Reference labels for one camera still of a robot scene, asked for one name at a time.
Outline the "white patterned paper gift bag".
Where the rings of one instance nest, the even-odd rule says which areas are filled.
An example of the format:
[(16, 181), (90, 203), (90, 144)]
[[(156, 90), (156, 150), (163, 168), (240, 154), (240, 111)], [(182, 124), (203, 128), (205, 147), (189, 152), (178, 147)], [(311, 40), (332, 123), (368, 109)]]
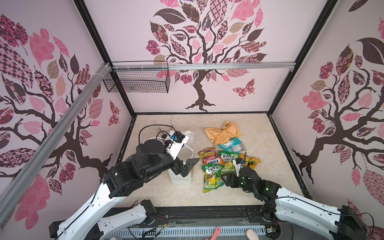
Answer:
[(176, 174), (173, 169), (168, 170), (171, 182), (173, 185), (191, 185), (192, 184), (192, 167), (187, 164), (187, 160), (195, 158), (195, 134), (192, 131), (181, 132), (185, 135), (179, 150), (177, 158), (182, 161), (177, 165)]

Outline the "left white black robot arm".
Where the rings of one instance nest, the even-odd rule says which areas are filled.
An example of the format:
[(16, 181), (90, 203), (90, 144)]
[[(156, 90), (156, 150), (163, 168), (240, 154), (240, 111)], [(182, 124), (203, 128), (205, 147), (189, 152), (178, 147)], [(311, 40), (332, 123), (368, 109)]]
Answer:
[(115, 165), (101, 180), (96, 192), (71, 217), (49, 226), (54, 240), (104, 240), (111, 234), (139, 224), (150, 224), (157, 210), (150, 200), (114, 214), (113, 207), (162, 172), (171, 170), (186, 177), (199, 158), (185, 162), (178, 158), (184, 143), (169, 146), (151, 139), (136, 147), (136, 153)]

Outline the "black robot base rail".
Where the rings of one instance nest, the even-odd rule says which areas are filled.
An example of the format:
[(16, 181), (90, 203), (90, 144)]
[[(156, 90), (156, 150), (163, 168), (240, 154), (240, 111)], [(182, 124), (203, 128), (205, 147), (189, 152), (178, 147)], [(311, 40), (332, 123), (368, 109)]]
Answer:
[[(260, 205), (156, 207), (157, 215), (152, 223), (133, 225), (128, 228), (265, 226), (267, 233), (265, 236), (258, 235), (259, 240), (327, 240), (319, 234), (290, 222), (266, 221), (261, 217), (261, 208)], [(127, 209), (113, 208), (112, 210), (114, 214), (117, 214)], [(210, 238), (184, 237), (160, 240), (206, 240)], [(247, 237), (246, 235), (241, 237), (218, 236), (217, 240), (247, 240)]]

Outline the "yellow snack packet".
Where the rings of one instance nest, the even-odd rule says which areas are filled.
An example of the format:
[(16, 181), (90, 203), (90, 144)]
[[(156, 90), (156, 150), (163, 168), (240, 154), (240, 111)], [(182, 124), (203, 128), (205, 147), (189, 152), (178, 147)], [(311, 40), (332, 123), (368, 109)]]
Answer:
[(242, 167), (250, 167), (252, 170), (254, 170), (259, 164), (262, 163), (262, 161), (256, 157), (248, 156), (246, 154), (240, 154), (241, 160), (241, 168)]

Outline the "orange candy snack packet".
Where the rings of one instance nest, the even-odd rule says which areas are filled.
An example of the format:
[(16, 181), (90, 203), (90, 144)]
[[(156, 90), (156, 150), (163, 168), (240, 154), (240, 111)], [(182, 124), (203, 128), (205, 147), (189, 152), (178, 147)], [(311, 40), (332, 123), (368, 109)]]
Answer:
[(214, 148), (206, 148), (200, 151), (198, 154), (204, 166), (207, 164), (225, 164), (223, 159), (219, 156)]

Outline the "orange-brown snack bag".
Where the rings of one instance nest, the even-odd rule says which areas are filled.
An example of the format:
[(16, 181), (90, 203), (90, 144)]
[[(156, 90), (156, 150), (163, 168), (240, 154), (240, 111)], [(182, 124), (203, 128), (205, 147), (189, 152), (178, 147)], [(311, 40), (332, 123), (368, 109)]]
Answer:
[(230, 121), (227, 121), (221, 129), (206, 128), (204, 131), (215, 146), (225, 144), (229, 140), (237, 138), (241, 135), (240, 129), (237, 124)]

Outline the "green snack packet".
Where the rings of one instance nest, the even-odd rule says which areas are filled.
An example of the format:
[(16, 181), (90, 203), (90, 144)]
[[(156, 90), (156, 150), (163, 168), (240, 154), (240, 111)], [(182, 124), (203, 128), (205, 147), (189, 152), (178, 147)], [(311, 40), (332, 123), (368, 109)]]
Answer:
[(224, 165), (220, 164), (206, 164), (202, 166), (204, 172), (203, 193), (216, 190), (224, 185), (224, 182), (221, 179), (223, 169)]
[(222, 169), (222, 173), (235, 173), (236, 167), (233, 165), (233, 160), (238, 159), (240, 157), (240, 154), (227, 151), (218, 151), (218, 155), (224, 162), (224, 168)]

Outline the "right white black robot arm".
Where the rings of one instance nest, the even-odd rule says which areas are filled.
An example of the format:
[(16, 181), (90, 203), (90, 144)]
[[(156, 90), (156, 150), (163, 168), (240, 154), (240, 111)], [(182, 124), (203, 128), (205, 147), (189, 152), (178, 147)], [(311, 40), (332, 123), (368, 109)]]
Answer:
[(341, 208), (307, 199), (272, 181), (263, 180), (250, 167), (224, 174), (227, 187), (251, 193), (264, 204), (261, 217), (269, 222), (285, 221), (323, 236), (328, 240), (365, 240), (368, 228), (349, 206)]

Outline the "teal pink snack packet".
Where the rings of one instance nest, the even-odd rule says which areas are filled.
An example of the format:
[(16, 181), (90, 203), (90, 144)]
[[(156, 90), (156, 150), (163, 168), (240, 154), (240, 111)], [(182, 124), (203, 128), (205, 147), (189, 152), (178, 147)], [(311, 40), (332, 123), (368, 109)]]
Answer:
[(246, 150), (245, 145), (238, 138), (233, 138), (225, 144), (220, 144), (219, 147), (231, 153), (239, 153)]

